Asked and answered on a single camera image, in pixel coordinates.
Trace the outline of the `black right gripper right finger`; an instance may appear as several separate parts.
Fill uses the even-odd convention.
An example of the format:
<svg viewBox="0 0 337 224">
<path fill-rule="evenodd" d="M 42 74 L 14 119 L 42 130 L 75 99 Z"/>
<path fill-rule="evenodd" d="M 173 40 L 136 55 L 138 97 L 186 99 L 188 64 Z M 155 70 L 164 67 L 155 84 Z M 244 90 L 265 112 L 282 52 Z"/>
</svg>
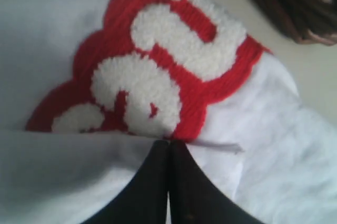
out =
<svg viewBox="0 0 337 224">
<path fill-rule="evenodd" d="M 174 224 L 261 224 L 225 196 L 197 165 L 185 143 L 169 146 L 168 193 Z"/>
</svg>

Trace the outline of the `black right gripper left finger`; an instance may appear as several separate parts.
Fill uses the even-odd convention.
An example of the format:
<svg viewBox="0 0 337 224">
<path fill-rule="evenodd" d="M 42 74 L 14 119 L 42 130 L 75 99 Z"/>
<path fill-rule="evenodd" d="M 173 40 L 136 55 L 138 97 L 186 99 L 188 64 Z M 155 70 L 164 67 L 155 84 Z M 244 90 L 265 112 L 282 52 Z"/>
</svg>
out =
<svg viewBox="0 0 337 224">
<path fill-rule="evenodd" d="M 84 224 L 166 223 L 169 143 L 153 143 L 143 164 L 127 186 Z"/>
</svg>

